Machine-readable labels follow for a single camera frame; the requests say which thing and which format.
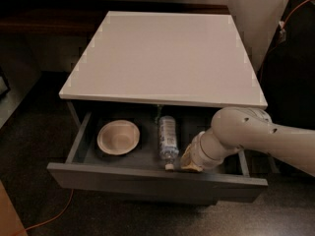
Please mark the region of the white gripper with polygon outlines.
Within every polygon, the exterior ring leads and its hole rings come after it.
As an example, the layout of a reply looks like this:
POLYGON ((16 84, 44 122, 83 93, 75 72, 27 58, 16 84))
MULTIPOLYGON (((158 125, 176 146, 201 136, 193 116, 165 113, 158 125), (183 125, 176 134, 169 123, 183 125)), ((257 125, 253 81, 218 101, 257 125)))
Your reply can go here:
POLYGON ((225 152, 226 148, 212 131, 201 132, 185 149, 181 157, 181 169, 189 172, 213 169, 223 163, 225 152))

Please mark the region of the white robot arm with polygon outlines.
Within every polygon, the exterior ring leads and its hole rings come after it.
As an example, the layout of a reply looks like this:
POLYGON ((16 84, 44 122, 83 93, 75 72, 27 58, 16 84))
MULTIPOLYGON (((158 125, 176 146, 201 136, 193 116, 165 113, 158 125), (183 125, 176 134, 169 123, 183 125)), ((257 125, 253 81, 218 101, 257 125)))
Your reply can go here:
POLYGON ((184 170, 202 172, 247 149, 315 176, 315 131, 275 124, 268 113, 257 108, 226 107, 216 112, 211 128, 194 137, 180 165, 184 170))

